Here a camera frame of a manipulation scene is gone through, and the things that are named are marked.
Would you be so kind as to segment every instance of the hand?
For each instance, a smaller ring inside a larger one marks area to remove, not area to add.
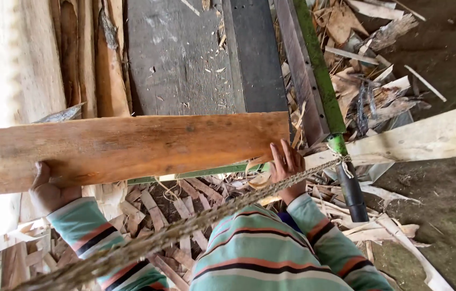
[[[32,204],[43,215],[49,215],[66,204],[82,197],[81,186],[59,189],[50,184],[50,168],[44,162],[36,162],[37,176],[29,189]]]
[[[282,156],[277,146],[271,143],[271,152],[274,162],[270,162],[271,182],[276,183],[289,178],[292,175],[305,171],[305,160],[285,139],[281,140],[285,158]],[[278,192],[286,205],[289,205],[298,196],[305,193],[305,180]]]

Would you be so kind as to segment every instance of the striped sweater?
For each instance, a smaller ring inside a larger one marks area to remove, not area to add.
[[[258,205],[225,217],[194,267],[190,290],[392,290],[308,194],[287,210],[302,233]],[[123,243],[92,197],[47,218],[79,258]],[[147,260],[118,266],[98,282],[107,291],[168,289],[167,278]]]

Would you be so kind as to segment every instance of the twisted rope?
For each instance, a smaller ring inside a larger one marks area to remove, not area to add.
[[[98,251],[89,258],[68,264],[63,268],[46,275],[37,276],[12,289],[13,291],[68,291],[113,271],[118,266],[125,266],[179,242],[179,239],[192,235],[196,230],[208,227],[210,224],[232,215],[245,206],[257,203],[259,200],[271,196],[278,191],[289,188],[292,185],[312,176],[314,173],[328,167],[335,166],[340,162],[349,162],[350,157],[337,157],[318,167],[298,173],[272,184],[264,189],[251,191],[249,194],[233,199],[219,208],[205,210],[196,216],[183,219],[160,229],[157,233],[147,238],[134,239],[121,247],[113,247],[109,250]]]

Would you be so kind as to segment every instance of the dirt floor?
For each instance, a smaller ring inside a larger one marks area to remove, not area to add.
[[[448,99],[444,103],[434,94],[427,95],[426,100],[432,108],[414,110],[415,120],[455,109],[456,0],[401,2],[426,17],[427,22],[422,22],[396,44],[379,53],[395,65],[397,77],[407,75],[403,66],[409,65]],[[385,23],[362,20],[368,31]],[[422,206],[393,203],[386,211],[402,223],[421,225],[415,239],[432,246],[420,250],[456,290],[456,159],[399,163],[375,185],[424,203]],[[429,290],[424,284],[425,273],[420,263],[403,247],[384,243],[382,247],[374,244],[373,248],[377,268],[396,278],[403,290]]]

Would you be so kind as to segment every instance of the orange wooden board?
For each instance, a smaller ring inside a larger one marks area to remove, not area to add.
[[[27,191],[36,161],[58,186],[179,174],[271,156],[287,112],[104,117],[0,129],[0,194]]]

